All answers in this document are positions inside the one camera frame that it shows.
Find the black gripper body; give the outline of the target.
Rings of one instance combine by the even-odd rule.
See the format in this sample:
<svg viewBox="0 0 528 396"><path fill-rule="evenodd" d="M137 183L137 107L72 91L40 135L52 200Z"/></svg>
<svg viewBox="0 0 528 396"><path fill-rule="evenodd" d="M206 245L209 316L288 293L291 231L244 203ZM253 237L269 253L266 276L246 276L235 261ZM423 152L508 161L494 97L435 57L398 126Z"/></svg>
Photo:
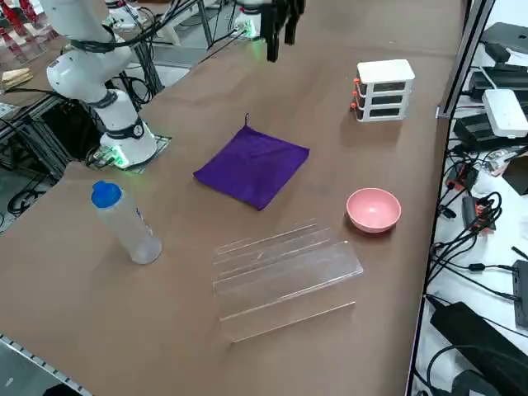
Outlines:
<svg viewBox="0 0 528 396"><path fill-rule="evenodd" d="M304 14L305 0L264 1L262 15L276 14L284 18L300 18Z"/></svg>

